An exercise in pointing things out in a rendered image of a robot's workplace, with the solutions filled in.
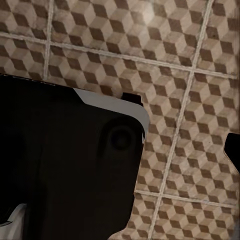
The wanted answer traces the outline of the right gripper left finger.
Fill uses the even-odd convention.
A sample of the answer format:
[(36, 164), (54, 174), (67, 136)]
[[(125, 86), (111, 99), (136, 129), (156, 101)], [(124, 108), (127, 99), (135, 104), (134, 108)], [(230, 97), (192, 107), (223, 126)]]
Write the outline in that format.
[(26, 152), (21, 133), (0, 138), (0, 193)]

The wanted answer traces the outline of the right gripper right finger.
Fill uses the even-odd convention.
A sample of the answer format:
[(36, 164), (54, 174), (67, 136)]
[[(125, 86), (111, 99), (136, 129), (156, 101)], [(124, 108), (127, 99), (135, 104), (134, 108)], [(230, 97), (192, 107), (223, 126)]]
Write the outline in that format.
[(240, 135), (235, 133), (229, 133), (227, 135), (224, 151), (240, 172)]

